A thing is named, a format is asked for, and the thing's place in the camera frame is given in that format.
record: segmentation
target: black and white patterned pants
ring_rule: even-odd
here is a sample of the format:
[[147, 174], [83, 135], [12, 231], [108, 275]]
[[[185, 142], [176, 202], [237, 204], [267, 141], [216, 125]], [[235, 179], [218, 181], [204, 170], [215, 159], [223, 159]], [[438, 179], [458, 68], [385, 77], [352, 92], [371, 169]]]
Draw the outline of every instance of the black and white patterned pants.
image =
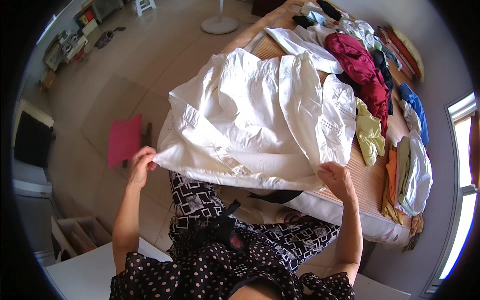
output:
[[[211, 183], [193, 180], [177, 172], [169, 172], [175, 216], [170, 222], [173, 242], [168, 253], [176, 257], [188, 255], [198, 231], [225, 211], [225, 206]], [[340, 226], [310, 216], [283, 224], [247, 224], [233, 216], [241, 234], [262, 236], [278, 252], [279, 261], [295, 272], [298, 266], [320, 253], [336, 239]]]

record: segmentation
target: woman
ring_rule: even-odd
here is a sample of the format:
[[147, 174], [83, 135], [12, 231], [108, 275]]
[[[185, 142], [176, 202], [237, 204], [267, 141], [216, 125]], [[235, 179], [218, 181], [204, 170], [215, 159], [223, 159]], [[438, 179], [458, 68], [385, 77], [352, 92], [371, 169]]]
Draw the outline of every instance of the woman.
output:
[[[344, 206], [342, 228], [312, 217], [284, 224], [251, 225], [230, 216], [210, 183], [170, 172], [176, 216], [170, 223], [173, 262], [138, 251], [140, 191], [154, 170], [155, 149], [144, 147], [132, 170], [113, 227], [112, 299], [354, 299], [362, 233], [358, 200], [344, 167], [321, 165], [318, 176]], [[338, 236], [331, 275], [295, 276], [298, 266]]]

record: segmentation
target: bed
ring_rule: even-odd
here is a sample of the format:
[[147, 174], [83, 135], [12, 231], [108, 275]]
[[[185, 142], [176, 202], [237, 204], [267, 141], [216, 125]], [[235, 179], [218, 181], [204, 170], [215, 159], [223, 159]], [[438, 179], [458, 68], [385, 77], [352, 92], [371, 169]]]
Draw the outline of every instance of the bed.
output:
[[[265, 27], [282, 27], [293, 30], [296, 27], [296, 23], [292, 20], [292, 16], [299, 14], [299, 6], [307, 2], [314, 1], [287, 0], [283, 5], [267, 14], [240, 34], [227, 45], [222, 53], [228, 53], [240, 47], [263, 60], [285, 55], [285, 52], [280, 46], [266, 34], [263, 29]], [[390, 61], [389, 65], [397, 85], [407, 82], [409, 86], [413, 86], [410, 80], [395, 68], [394, 63]], [[322, 71], [318, 71], [318, 73], [323, 84], [328, 74]], [[408, 232], [411, 225], [411, 220], [408, 218], [405, 218], [403, 225], [399, 225], [380, 213], [386, 178], [385, 165], [388, 162], [389, 144], [396, 145], [403, 136], [407, 136], [409, 133], [402, 115], [402, 110], [398, 104], [399, 101], [400, 96], [395, 89], [392, 92], [394, 115], [388, 118], [385, 156], [377, 157], [377, 162], [373, 166], [367, 167], [360, 151], [360, 145], [355, 137], [352, 143], [351, 159], [347, 164], [359, 198], [360, 218], [364, 238], [370, 241], [381, 242], [387, 248], [405, 246], [409, 240]], [[341, 224], [342, 203], [328, 189], [322, 192], [304, 192], [285, 205], [332, 224]]]

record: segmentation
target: dark blue cloth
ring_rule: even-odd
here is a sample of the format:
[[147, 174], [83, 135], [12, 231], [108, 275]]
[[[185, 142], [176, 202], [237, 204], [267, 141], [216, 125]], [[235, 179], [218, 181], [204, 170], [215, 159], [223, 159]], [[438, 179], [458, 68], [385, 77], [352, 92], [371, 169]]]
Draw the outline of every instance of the dark blue cloth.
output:
[[425, 118], [425, 113], [423, 112], [423, 106], [421, 105], [420, 98], [406, 83], [402, 83], [398, 87], [398, 90], [400, 91], [400, 96], [402, 99], [410, 103], [413, 110], [417, 113], [421, 122], [421, 141], [424, 145], [428, 144], [427, 119]]

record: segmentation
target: woman's left hand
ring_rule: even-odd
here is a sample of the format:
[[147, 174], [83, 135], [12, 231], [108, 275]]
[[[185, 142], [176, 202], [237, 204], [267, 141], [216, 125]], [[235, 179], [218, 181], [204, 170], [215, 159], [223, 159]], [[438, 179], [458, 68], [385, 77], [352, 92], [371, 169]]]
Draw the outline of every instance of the woman's left hand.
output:
[[156, 150], [152, 147], [145, 146], [132, 158], [132, 169], [130, 171], [129, 183], [134, 183], [140, 187], [144, 187], [147, 182], [147, 171], [153, 171], [156, 163], [152, 160], [155, 157]]

